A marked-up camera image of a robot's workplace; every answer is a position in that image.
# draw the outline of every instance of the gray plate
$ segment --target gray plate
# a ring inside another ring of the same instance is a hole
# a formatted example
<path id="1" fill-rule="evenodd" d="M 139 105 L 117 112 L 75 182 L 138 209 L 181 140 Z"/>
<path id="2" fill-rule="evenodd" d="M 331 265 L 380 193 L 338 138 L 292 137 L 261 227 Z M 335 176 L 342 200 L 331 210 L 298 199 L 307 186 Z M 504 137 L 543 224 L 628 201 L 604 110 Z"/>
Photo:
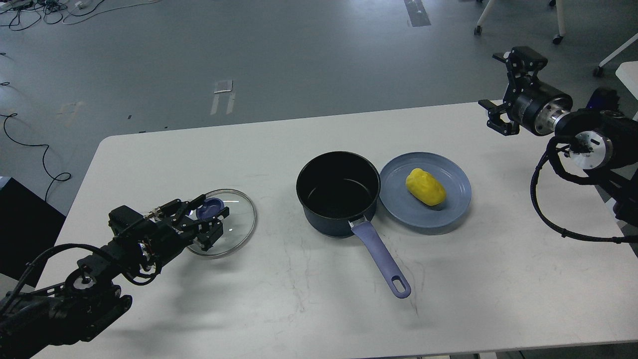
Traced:
<path id="1" fill-rule="evenodd" d="M 441 204 L 428 206 L 414 197 L 405 179 L 414 168 L 432 174 L 445 188 Z M 440 228 L 463 216 L 470 206 L 472 189 L 463 170 L 447 158 L 428 152 L 411 152 L 388 162 L 381 171 L 380 199 L 400 222 L 418 228 Z"/>

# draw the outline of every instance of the black saucepan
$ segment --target black saucepan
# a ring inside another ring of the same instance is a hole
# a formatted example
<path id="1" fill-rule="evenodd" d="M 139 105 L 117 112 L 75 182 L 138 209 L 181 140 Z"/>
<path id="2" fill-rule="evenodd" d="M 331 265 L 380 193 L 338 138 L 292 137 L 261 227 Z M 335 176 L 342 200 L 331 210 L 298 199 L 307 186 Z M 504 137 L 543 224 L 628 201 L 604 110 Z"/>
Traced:
<path id="1" fill-rule="evenodd" d="M 299 173 L 297 196 L 308 222 L 337 238 L 356 234 L 366 245 L 388 286 L 398 298 L 411 289 L 369 220 L 381 192 L 379 172 L 365 158 L 350 152 L 324 153 Z"/>

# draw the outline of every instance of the concrete floor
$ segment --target concrete floor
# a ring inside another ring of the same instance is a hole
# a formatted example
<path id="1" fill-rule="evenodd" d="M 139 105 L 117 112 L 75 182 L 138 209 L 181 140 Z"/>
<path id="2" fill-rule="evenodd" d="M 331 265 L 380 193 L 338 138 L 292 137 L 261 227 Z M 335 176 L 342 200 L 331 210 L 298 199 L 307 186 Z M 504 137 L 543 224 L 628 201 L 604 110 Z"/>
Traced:
<path id="1" fill-rule="evenodd" d="M 110 0 L 101 7 L 132 3 Z M 505 67 L 491 55 L 518 45 L 549 59 L 539 77 L 570 94 L 576 109 L 594 89 L 609 86 L 618 90 L 621 110 L 638 111 L 614 75 L 620 63 L 638 59 L 638 44 L 608 63 L 605 77 L 591 75 L 638 31 L 637 1 L 565 0 L 567 35 L 560 45 L 551 42 L 558 26 L 546 0 L 499 1 L 481 36 L 473 28 L 487 1 L 423 3 L 430 26 L 411 27 L 398 0 L 216 0 L 160 1 L 73 26 L 2 27 L 0 82 L 11 85 L 0 88 L 0 113 L 19 113 L 6 126 L 14 138 L 51 145 L 51 173 L 73 174 L 49 193 L 49 203 L 67 213 L 108 136 L 501 98 Z M 27 24 L 30 15 L 23 16 Z M 0 15 L 2 24 L 10 19 Z M 214 85 L 228 79 L 234 104 L 230 94 L 221 95 L 211 114 Z M 188 146 L 193 158 L 186 160 L 204 162 L 197 147 L 211 144 Z M 43 197 L 50 180 L 41 154 L 0 136 L 0 176 Z"/>

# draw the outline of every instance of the white table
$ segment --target white table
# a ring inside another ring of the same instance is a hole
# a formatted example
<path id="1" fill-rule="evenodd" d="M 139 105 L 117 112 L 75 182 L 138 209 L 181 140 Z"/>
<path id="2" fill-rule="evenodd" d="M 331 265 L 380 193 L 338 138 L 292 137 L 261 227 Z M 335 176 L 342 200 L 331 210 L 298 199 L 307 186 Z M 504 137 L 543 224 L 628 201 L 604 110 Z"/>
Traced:
<path id="1" fill-rule="evenodd" d="M 638 340 L 638 259 L 628 245 L 561 238 L 536 216 L 530 176 L 548 137 L 503 137 L 475 103 L 109 137 L 99 146 L 59 243 L 102 245 L 110 210 L 236 188 L 254 200 L 251 241 L 224 259 L 185 251 L 128 313 L 90 343 L 40 358 L 361 358 L 476 353 Z M 394 297 L 363 244 L 316 232 L 295 180 L 313 157 L 359 153 L 379 170 L 411 151 L 468 175 L 470 214 L 426 236 L 380 205 L 373 223 L 412 285 Z M 569 229 L 621 235 L 593 187 L 548 167 L 539 200 Z M 86 253 L 49 261 L 62 281 Z"/>
<path id="2" fill-rule="evenodd" d="M 638 61 L 620 64 L 616 70 L 616 76 L 629 89 L 629 92 L 638 99 Z M 636 112 L 634 120 L 638 121 L 638 112 Z"/>

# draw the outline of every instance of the pot handle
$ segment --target pot handle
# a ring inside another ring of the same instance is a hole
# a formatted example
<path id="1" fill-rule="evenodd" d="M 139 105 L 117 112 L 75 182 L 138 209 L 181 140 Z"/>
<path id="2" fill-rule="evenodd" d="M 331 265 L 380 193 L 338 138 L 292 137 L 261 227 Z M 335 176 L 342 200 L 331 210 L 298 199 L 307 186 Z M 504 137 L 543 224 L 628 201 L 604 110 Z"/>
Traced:
<path id="1" fill-rule="evenodd" d="M 379 267 L 381 274 L 385 281 L 388 283 L 390 290 L 397 298 L 407 298 L 412 289 L 410 284 L 401 273 L 399 266 L 394 261 L 394 258 L 388 252 L 388 249 L 383 244 L 383 241 L 379 237 L 375 228 L 370 221 L 362 218 L 363 220 L 356 220 L 350 222 L 352 233 L 354 233 L 359 239 L 366 245 L 368 252 L 375 260 L 376 266 Z M 403 288 L 397 288 L 395 280 L 398 280 Z"/>

